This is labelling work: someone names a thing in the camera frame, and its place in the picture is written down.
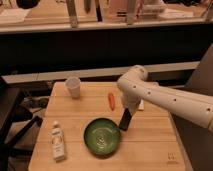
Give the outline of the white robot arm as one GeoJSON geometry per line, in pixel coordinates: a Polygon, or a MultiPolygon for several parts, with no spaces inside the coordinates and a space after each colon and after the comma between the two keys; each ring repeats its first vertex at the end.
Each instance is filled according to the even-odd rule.
{"type": "Polygon", "coordinates": [[[145,100],[213,132],[213,97],[159,86],[146,81],[148,72],[134,65],[117,81],[122,104],[131,114],[145,100]]]}

